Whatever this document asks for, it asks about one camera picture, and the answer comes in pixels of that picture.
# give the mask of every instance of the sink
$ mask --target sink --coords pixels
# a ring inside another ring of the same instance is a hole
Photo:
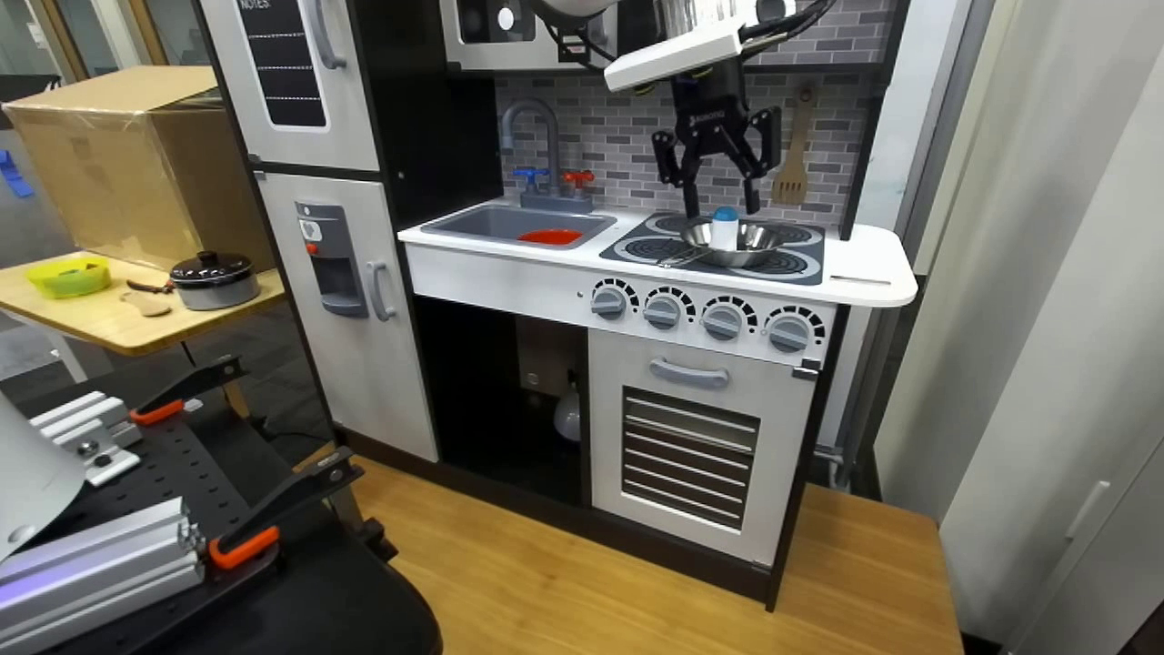
[[[598,237],[606,226],[613,226],[613,217],[515,208],[515,204],[494,201],[494,204],[475,204],[457,214],[435,217],[424,230],[498,241],[498,243],[524,243],[524,247],[577,247]]]

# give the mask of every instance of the stovetop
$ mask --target stovetop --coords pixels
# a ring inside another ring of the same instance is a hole
[[[742,269],[715,269],[678,237],[683,214],[659,212],[605,251],[611,261],[640,261],[664,269],[699,269],[712,276],[752,276],[771,282],[823,282],[824,269],[824,230],[813,226],[775,226],[777,247]]]

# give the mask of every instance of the green object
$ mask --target green object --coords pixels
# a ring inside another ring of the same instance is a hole
[[[98,254],[52,257],[30,264],[24,278],[52,299],[84,299],[107,288],[107,261]]]

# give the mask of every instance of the ice dispenser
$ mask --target ice dispenser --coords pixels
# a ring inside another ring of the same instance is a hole
[[[366,315],[346,212],[326,204],[297,204],[297,232],[305,254],[311,257],[324,310],[338,315]]]

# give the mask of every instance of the door handle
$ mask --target door handle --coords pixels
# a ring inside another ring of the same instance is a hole
[[[661,356],[651,361],[651,369],[653,369],[653,379],[695,386],[695,390],[727,390],[731,386],[731,369],[683,368],[683,365],[672,365]]]
[[[395,305],[386,303],[381,278],[387,276],[387,261],[369,264],[369,310],[379,318],[391,318]]]
[[[310,27],[311,27],[311,41],[317,41],[324,64],[347,67],[347,56],[335,55],[335,47],[330,47],[326,20],[324,20],[324,0],[305,0],[305,10],[310,10]]]
[[[1081,526],[1083,526],[1083,520],[1092,517],[1092,509],[1098,506],[1098,498],[1110,491],[1114,485],[1110,479],[1098,479],[1092,491],[1086,491],[1086,498],[1083,498],[1083,506],[1075,509],[1075,517],[1065,523],[1065,543],[1071,543],[1075,534],[1081,534]]]

